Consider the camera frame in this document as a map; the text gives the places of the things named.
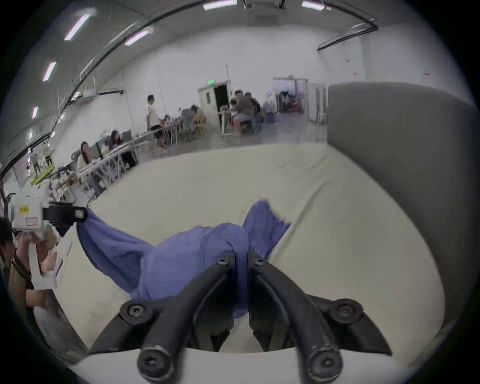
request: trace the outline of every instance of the desk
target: desk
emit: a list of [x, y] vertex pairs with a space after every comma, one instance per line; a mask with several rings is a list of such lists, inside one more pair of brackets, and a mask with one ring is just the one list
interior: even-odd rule
[[[138, 188], [146, 180], [149, 188]], [[425, 241], [368, 174], [328, 145], [186, 153], [144, 164], [122, 182], [92, 209], [107, 224], [154, 246], [196, 225], [241, 225], [253, 203], [268, 199], [292, 223], [270, 262], [308, 294], [359, 301], [397, 361], [410, 363], [440, 329], [444, 292]], [[129, 299], [90, 264], [76, 233], [57, 291], [89, 347]], [[253, 337], [248, 326], [235, 334], [239, 342], [229, 337], [225, 352], [244, 352], [241, 346]]]

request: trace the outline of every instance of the man in white shirt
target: man in white shirt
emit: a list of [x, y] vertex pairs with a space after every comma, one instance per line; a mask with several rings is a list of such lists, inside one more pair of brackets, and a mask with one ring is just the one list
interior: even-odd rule
[[162, 152], [165, 153], [165, 139], [162, 126], [160, 124], [160, 118], [158, 117], [158, 113], [156, 112], [155, 107], [153, 104], [155, 103], [155, 98], [153, 95], [148, 95], [147, 97], [147, 130], [154, 131], [157, 129], [161, 129], [160, 131], [155, 133], [155, 137], [157, 138], [157, 145], [162, 148]]

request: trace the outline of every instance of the gray partition wall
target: gray partition wall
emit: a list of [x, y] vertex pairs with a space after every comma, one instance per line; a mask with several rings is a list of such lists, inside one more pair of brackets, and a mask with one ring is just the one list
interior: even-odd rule
[[444, 285], [444, 324], [451, 322], [480, 270], [477, 109], [414, 84], [336, 84], [328, 92], [328, 143], [366, 170], [417, 226]]

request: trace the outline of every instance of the cable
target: cable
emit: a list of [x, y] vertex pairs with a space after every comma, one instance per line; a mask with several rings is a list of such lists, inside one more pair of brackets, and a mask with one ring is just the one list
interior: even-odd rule
[[128, 92], [127, 92], [127, 87], [126, 87], [126, 84], [125, 84], [125, 72], [122, 71], [121, 72], [121, 78], [123, 80], [123, 89], [125, 90], [125, 93], [126, 93], [126, 97], [127, 97], [127, 108], [128, 108], [128, 113], [130, 114], [130, 120], [132, 121], [132, 131], [135, 129], [134, 127], [134, 124], [133, 124], [133, 117], [132, 117], [132, 111], [130, 110], [130, 103], [128, 102]]

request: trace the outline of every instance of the computer monitor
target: computer monitor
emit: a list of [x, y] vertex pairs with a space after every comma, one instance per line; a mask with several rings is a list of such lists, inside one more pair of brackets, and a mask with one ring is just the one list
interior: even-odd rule
[[102, 147], [102, 141], [99, 141], [95, 144], [93, 144], [90, 149], [88, 150], [88, 157], [90, 159], [98, 159], [101, 157], [100, 155], [100, 148]]
[[125, 131], [124, 133], [121, 134], [121, 140], [126, 143], [127, 141], [130, 141], [132, 139], [132, 130], [129, 129], [128, 131]]

